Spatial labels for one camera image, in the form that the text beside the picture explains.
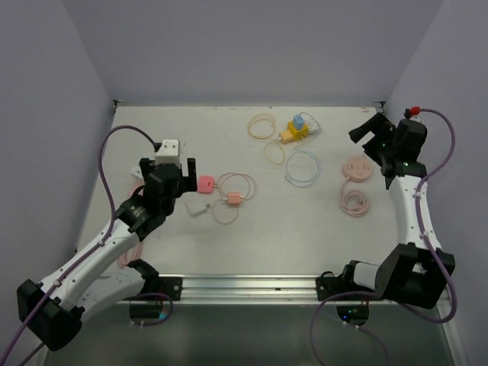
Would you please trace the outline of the pink plug adapter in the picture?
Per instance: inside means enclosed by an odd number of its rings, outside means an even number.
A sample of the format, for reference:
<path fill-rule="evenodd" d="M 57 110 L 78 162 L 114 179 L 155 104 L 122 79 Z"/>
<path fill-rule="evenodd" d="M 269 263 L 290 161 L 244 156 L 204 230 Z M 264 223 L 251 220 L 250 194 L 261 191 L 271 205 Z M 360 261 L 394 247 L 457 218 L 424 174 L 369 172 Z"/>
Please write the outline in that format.
<path fill-rule="evenodd" d="M 197 193 L 199 194 L 212 194 L 217 187 L 216 179 L 211 175 L 202 175 L 197 180 Z"/>

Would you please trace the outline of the white large charger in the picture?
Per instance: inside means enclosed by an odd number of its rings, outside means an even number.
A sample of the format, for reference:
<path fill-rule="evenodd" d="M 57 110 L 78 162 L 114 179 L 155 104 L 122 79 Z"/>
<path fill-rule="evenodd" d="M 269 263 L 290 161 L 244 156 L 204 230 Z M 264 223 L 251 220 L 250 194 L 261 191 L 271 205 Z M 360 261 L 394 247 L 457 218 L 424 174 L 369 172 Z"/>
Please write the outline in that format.
<path fill-rule="evenodd" d="M 190 217 L 199 217 L 208 212 L 210 204 L 201 199 L 194 199 L 185 203 Z"/>

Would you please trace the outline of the orange small charger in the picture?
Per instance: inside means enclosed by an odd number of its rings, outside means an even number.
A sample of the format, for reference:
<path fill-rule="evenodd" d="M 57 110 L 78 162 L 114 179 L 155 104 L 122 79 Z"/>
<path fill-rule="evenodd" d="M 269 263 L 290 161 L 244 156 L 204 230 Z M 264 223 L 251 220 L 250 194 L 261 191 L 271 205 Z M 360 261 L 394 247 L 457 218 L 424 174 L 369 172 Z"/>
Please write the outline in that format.
<path fill-rule="evenodd" d="M 246 198 L 239 192 L 229 192 L 224 199 L 230 207 L 238 207 Z"/>

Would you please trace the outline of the pink rectangular power strip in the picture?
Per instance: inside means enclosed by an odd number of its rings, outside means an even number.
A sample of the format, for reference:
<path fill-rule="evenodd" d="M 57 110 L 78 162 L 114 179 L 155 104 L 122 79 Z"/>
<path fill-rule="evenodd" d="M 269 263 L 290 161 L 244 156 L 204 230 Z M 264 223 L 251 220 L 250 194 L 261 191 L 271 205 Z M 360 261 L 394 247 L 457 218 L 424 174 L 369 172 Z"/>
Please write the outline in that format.
<path fill-rule="evenodd" d="M 142 197 L 143 192 L 144 192 L 144 187 L 145 184 L 143 182 L 138 182 L 136 183 L 128 192 L 127 196 L 132 197 L 132 196 L 137 196 L 137 197 Z"/>

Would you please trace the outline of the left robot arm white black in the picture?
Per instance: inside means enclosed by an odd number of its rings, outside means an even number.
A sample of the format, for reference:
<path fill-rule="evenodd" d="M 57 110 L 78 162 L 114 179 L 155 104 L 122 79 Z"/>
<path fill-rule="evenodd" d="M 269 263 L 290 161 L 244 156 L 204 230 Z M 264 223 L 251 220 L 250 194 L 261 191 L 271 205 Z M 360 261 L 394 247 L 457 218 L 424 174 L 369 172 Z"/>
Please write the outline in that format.
<path fill-rule="evenodd" d="M 68 345 L 90 312 L 128 297 L 147 300 L 158 292 L 157 270 L 136 260 L 95 293 L 99 276 L 111 263 L 158 229 L 173 214 L 178 198 L 197 190 L 193 158 L 187 160 L 187 175 L 178 160 L 143 158 L 140 163 L 144 185 L 114 211 L 107 226 L 57 271 L 39 282 L 27 279 L 17 289 L 22 326 L 50 351 Z"/>

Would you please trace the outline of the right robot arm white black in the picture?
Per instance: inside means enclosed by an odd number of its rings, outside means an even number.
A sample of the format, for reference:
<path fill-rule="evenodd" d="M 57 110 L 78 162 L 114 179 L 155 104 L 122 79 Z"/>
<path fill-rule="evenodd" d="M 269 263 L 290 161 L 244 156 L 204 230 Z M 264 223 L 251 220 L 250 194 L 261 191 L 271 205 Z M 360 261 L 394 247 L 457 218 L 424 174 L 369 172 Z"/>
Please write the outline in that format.
<path fill-rule="evenodd" d="M 435 235 L 427 202 L 432 174 L 418 160 L 428 135 L 427 127 L 414 120 L 419 113 L 418 108 L 409 109 L 398 124 L 377 113 L 349 133 L 355 143 L 367 133 L 373 135 L 363 150 L 384 177 L 398 243 L 380 265 L 352 261 L 345 266 L 339 289 L 348 299 L 367 291 L 380 299 L 431 309 L 450 283 L 455 259 Z"/>

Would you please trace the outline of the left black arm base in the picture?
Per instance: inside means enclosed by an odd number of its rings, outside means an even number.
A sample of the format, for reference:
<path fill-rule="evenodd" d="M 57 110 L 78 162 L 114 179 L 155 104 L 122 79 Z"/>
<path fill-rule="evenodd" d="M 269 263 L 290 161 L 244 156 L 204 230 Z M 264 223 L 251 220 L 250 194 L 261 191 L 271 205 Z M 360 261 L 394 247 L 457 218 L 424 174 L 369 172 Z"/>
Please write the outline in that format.
<path fill-rule="evenodd" d="M 128 300 L 143 299 L 143 294 L 161 293 L 172 301 L 180 301 L 183 289 L 183 278 L 177 276 L 163 276 L 146 280 L 143 289 L 137 294 L 128 297 Z"/>

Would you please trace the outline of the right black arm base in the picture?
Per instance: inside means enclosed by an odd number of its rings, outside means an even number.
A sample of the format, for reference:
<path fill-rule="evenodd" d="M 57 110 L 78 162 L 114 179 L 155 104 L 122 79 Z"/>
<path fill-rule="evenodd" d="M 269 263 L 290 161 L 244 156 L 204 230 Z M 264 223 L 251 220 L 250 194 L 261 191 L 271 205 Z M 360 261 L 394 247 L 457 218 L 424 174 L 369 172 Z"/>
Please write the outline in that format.
<path fill-rule="evenodd" d="M 354 282 L 345 279 L 343 274 L 335 276 L 331 271 L 323 272 L 317 277 L 315 279 L 315 285 L 318 301 L 324 301 L 325 299 L 338 294 L 342 295 L 339 297 L 339 300 L 341 301 L 367 300 L 365 296 L 361 296 L 358 292 L 374 293 L 372 289 L 357 285 Z"/>

